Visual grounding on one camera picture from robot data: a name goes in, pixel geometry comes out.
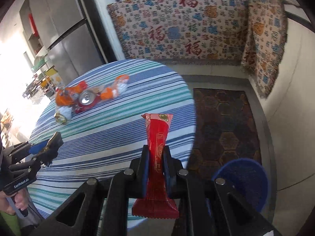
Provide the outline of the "green sleeved left forearm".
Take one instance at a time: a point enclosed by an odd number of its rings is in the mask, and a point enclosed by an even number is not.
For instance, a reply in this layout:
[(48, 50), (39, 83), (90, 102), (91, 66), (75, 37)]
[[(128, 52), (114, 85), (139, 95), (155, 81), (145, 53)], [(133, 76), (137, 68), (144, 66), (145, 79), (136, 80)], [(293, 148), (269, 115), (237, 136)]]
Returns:
[(17, 215), (9, 215), (1, 211), (1, 235), (21, 235)]

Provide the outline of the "person's left hand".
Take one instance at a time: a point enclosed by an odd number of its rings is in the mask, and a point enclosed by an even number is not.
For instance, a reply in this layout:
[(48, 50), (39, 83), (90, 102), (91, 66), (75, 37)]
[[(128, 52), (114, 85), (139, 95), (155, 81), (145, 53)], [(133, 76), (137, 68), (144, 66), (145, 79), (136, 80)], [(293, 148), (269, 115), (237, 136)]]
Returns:
[(13, 195), (6, 195), (1, 191), (0, 210), (9, 215), (14, 215), (18, 209), (21, 211), (26, 210), (29, 205), (28, 197), (29, 194), (26, 188), (21, 189)]

